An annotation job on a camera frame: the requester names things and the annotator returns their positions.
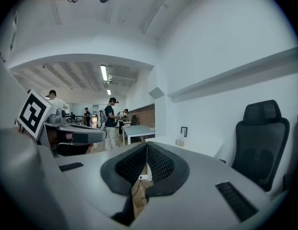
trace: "chair headrest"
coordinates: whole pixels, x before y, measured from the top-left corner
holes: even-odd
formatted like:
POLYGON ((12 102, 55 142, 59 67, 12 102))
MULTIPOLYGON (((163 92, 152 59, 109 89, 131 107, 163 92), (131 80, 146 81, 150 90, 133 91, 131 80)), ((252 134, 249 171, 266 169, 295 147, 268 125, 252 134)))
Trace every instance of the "chair headrest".
POLYGON ((254 124, 275 123, 281 118, 281 111, 275 100, 247 105, 244 114, 244 122, 254 124))

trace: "white pants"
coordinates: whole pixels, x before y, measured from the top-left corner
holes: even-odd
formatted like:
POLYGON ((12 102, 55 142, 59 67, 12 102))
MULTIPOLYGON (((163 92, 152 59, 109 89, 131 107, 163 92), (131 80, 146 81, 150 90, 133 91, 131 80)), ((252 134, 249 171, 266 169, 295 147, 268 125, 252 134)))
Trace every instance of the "white pants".
POLYGON ((117 148, 116 128, 105 127, 105 130, 107 132, 107 137, 105 139, 105 150, 117 148))

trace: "dark t-shirt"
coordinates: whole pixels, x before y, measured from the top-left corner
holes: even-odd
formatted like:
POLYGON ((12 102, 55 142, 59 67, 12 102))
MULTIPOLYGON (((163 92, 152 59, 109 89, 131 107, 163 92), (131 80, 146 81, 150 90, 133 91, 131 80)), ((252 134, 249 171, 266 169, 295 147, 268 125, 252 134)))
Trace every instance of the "dark t-shirt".
MULTIPOLYGON (((106 117, 108 117, 108 115, 112 113, 113 115, 114 114, 114 109, 112 109, 111 105, 108 105, 106 108, 105 108, 105 115, 106 117)), ((106 127, 116 127, 116 123, 115 123, 115 119, 114 118, 107 118, 107 121, 105 123, 105 126, 106 127)))
POLYGON ((89 117, 86 116, 86 122, 90 122, 90 112, 87 111, 87 112, 86 112, 86 115, 87 115, 87 114, 89 115, 89 117))

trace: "white shirt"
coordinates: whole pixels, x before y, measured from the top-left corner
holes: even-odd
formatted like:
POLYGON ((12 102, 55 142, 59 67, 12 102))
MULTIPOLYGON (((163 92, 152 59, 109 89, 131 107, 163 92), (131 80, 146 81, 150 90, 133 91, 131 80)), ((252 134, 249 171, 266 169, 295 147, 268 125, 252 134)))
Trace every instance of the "white shirt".
POLYGON ((69 106, 62 100, 59 98, 55 98, 53 100, 49 100, 49 102, 54 105, 55 107, 61 108, 61 109, 69 109, 69 106))

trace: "black slot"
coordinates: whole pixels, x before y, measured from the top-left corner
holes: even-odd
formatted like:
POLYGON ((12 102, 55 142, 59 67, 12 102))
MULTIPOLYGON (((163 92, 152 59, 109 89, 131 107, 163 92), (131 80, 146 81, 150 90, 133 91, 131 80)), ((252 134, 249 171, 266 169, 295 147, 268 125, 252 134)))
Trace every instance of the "black slot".
POLYGON ((76 162, 76 163, 69 163, 69 164, 59 166, 59 168, 62 172, 64 172, 64 171, 73 170, 73 169, 76 169, 76 168, 79 168, 79 167, 82 167, 82 166, 83 166, 82 163, 76 162))
POLYGON ((245 221, 257 213, 257 209, 230 182, 217 184, 216 188, 240 221, 245 221))

